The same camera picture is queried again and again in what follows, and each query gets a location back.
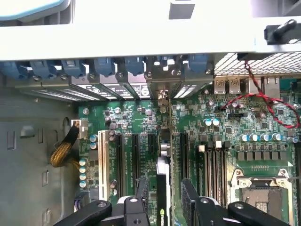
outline electrolytic capacitor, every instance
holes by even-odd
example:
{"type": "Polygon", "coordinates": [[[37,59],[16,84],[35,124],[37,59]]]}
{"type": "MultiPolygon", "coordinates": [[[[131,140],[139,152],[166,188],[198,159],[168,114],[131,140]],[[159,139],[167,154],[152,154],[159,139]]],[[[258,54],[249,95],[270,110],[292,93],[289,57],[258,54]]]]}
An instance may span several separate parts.
{"type": "Polygon", "coordinates": [[[218,119],[211,119],[211,122],[214,126],[218,126],[220,124],[220,121],[218,121],[218,119]]]}
{"type": "Polygon", "coordinates": [[[86,168],[85,168],[84,166],[81,166],[81,167],[79,168],[79,172],[80,172],[80,173],[85,173],[85,172],[86,172],[86,168]]]}
{"type": "Polygon", "coordinates": [[[296,137],[288,137],[287,141],[296,144],[299,140],[296,137]]]}
{"type": "Polygon", "coordinates": [[[85,181],[85,180],[80,181],[79,186],[80,186],[81,188],[85,188],[85,187],[87,186],[86,181],[85,181]]]}
{"type": "Polygon", "coordinates": [[[258,112],[255,114],[255,117],[259,118],[259,119],[264,119],[266,117],[266,115],[263,112],[258,112]]]}
{"type": "Polygon", "coordinates": [[[110,116],[105,116],[104,121],[105,123],[110,123],[112,121],[112,118],[110,116]]]}
{"type": "Polygon", "coordinates": [[[115,179],[112,180],[111,183],[110,183],[110,188],[114,189],[116,187],[116,184],[117,184],[117,180],[115,180],[115,179]]]}
{"type": "Polygon", "coordinates": [[[260,140],[262,140],[262,141],[269,141],[269,136],[268,136],[268,134],[261,134],[261,135],[260,135],[260,140]]]}
{"type": "Polygon", "coordinates": [[[110,136],[109,141],[115,141],[115,136],[110,136]]]}
{"type": "Polygon", "coordinates": [[[207,103],[206,103],[206,106],[207,107],[212,107],[214,105],[214,102],[212,100],[209,100],[207,103]]]}
{"type": "Polygon", "coordinates": [[[82,159],[79,160],[79,165],[80,166],[85,166],[87,162],[88,162],[88,159],[82,158],[82,159]]]}
{"type": "Polygon", "coordinates": [[[241,135],[239,136],[239,139],[240,139],[241,141],[247,142],[247,141],[248,141],[248,136],[245,135],[245,134],[241,134],[241,135]]]}
{"type": "Polygon", "coordinates": [[[95,150],[97,148],[97,143],[90,143],[90,148],[95,150]]]}
{"type": "Polygon", "coordinates": [[[87,177],[84,173],[80,174],[79,179],[80,180],[85,180],[87,177]]]}
{"type": "Polygon", "coordinates": [[[204,126],[211,126],[212,122],[210,119],[204,119],[203,124],[204,124],[204,126]]]}
{"type": "Polygon", "coordinates": [[[272,139],[273,139],[273,140],[276,140],[276,141],[281,141],[281,135],[278,134],[278,133],[274,133],[274,134],[272,135],[272,139]]]}
{"type": "Polygon", "coordinates": [[[91,135],[90,136],[90,141],[91,142],[97,142],[98,136],[97,135],[91,135]]]}
{"type": "Polygon", "coordinates": [[[256,142],[258,140],[258,136],[256,134],[250,135],[250,141],[256,142]]]}

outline motherboard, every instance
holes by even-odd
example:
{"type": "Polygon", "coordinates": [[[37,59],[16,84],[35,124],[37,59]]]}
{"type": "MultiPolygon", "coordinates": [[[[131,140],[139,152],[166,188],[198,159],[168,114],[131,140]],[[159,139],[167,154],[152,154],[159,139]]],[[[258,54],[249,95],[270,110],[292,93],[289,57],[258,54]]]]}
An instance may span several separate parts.
{"type": "MultiPolygon", "coordinates": [[[[290,178],[298,176],[300,167],[298,129],[278,124],[260,97],[242,98],[221,109],[237,95],[214,94],[209,85],[189,98],[167,99],[167,104],[83,103],[79,117],[87,120],[88,137],[80,140],[81,191],[91,201],[106,199],[114,205],[122,196],[135,195],[137,180],[147,178],[151,225],[162,214],[166,222],[187,225],[180,182],[189,178],[200,196],[212,197],[223,207],[247,202],[297,226],[299,188],[290,178]],[[158,171],[162,156],[169,166],[163,180],[158,171]],[[165,209],[159,204],[161,185],[170,190],[164,193],[170,200],[165,209]]],[[[286,87],[280,96],[299,112],[298,91],[286,87]]],[[[280,121],[296,123],[293,111],[272,104],[280,121]]]]}

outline white pcie slot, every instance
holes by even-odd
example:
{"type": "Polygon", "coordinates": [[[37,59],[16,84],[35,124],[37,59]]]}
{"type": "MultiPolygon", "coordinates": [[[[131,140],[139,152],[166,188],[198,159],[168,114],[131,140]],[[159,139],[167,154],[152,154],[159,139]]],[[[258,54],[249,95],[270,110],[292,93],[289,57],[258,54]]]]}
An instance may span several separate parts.
{"type": "Polygon", "coordinates": [[[98,131],[98,175],[99,175],[99,199],[108,200],[109,187],[109,134],[106,130],[98,131]]]}

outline blue plastic clip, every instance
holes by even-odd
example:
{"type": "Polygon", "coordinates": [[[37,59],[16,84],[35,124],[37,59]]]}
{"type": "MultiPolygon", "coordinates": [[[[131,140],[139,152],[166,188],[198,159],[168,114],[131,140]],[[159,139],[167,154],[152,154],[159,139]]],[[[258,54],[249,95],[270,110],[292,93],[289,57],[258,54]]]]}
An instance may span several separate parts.
{"type": "Polygon", "coordinates": [[[5,76],[18,80],[28,79],[29,76],[29,72],[22,62],[0,62],[0,72],[5,76]]]}
{"type": "Polygon", "coordinates": [[[93,60],[94,70],[98,74],[109,76],[115,74],[115,64],[112,58],[97,58],[93,60]]]}
{"type": "Polygon", "coordinates": [[[86,75],[83,60],[62,60],[63,70],[67,75],[78,78],[86,75]]]}
{"type": "Polygon", "coordinates": [[[205,72],[207,69],[208,55],[207,54],[195,54],[189,55],[188,66],[193,72],[205,72]]]}
{"type": "Polygon", "coordinates": [[[54,79],[57,69],[53,60],[30,61],[33,73],[43,79],[54,79]]]}
{"type": "Polygon", "coordinates": [[[133,75],[144,73],[143,57],[125,57],[127,71],[133,75]]]}

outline capacitor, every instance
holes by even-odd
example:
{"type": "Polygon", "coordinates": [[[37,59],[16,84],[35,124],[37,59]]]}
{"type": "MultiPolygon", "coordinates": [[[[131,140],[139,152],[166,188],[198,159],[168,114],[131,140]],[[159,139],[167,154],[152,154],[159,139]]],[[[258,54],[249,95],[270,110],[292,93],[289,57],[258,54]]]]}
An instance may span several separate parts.
{"type": "Polygon", "coordinates": [[[79,172],[80,172],[80,173],[85,173],[85,172],[86,172],[86,168],[85,168],[84,166],[81,166],[81,167],[79,168],[79,172]]]}
{"type": "Polygon", "coordinates": [[[109,141],[115,141],[115,136],[109,137],[109,141]]]}
{"type": "Polygon", "coordinates": [[[269,141],[269,136],[268,136],[268,134],[261,134],[261,135],[260,135],[260,140],[262,140],[262,141],[269,141]]]}
{"type": "Polygon", "coordinates": [[[97,143],[90,143],[90,148],[91,148],[92,150],[97,149],[97,143]]]}
{"type": "Polygon", "coordinates": [[[233,102],[229,105],[229,108],[237,108],[238,104],[236,102],[233,102]]]}
{"type": "Polygon", "coordinates": [[[220,121],[218,121],[218,119],[211,119],[211,122],[214,126],[218,126],[220,124],[220,121]]]}
{"type": "Polygon", "coordinates": [[[290,143],[296,144],[299,141],[299,139],[296,138],[296,137],[288,137],[287,141],[290,142],[290,143]]]}
{"type": "Polygon", "coordinates": [[[85,180],[87,177],[84,173],[80,174],[79,179],[80,180],[85,180]]]}
{"type": "Polygon", "coordinates": [[[258,112],[255,114],[255,117],[259,118],[259,119],[264,119],[266,117],[266,115],[263,112],[258,112]]]}
{"type": "Polygon", "coordinates": [[[85,188],[85,187],[87,186],[86,181],[85,181],[85,180],[80,181],[79,186],[80,186],[81,188],[85,188]]]}
{"type": "Polygon", "coordinates": [[[274,134],[272,135],[272,139],[273,139],[273,140],[276,140],[276,141],[280,141],[280,140],[281,140],[281,135],[278,134],[278,133],[274,133],[274,134]]]}
{"type": "Polygon", "coordinates": [[[104,121],[105,123],[110,123],[112,121],[112,118],[110,116],[105,116],[104,121]]]}
{"type": "Polygon", "coordinates": [[[116,107],[116,108],[115,108],[115,114],[120,114],[120,113],[121,113],[120,107],[116,107]]]}
{"type": "Polygon", "coordinates": [[[110,188],[114,189],[116,187],[116,184],[117,184],[117,180],[115,180],[115,179],[112,180],[111,183],[110,183],[110,188]]]}
{"type": "Polygon", "coordinates": [[[247,142],[247,141],[248,141],[248,136],[245,135],[245,134],[241,134],[241,135],[239,136],[239,139],[240,139],[241,141],[247,142]]]}
{"type": "Polygon", "coordinates": [[[214,102],[212,100],[209,100],[207,103],[206,103],[206,106],[207,107],[212,107],[214,105],[214,102]]]}
{"type": "Polygon", "coordinates": [[[114,130],[110,130],[109,131],[109,136],[114,136],[115,135],[115,131],[114,130]]]}
{"type": "Polygon", "coordinates": [[[238,108],[239,108],[239,109],[243,109],[244,107],[245,107],[245,105],[242,104],[242,103],[240,103],[240,104],[238,105],[238,108]]]}
{"type": "Polygon", "coordinates": [[[97,142],[98,136],[97,135],[91,135],[90,136],[90,141],[91,142],[97,142]]]}
{"type": "Polygon", "coordinates": [[[82,158],[82,159],[79,160],[79,165],[80,166],[85,166],[87,162],[88,162],[88,159],[82,158]]]}
{"type": "Polygon", "coordinates": [[[203,120],[203,124],[204,124],[205,126],[211,126],[212,122],[211,122],[210,119],[204,119],[204,120],[203,120]]]}
{"type": "Polygon", "coordinates": [[[250,135],[250,141],[256,142],[258,140],[258,136],[256,134],[251,134],[250,135]]]}

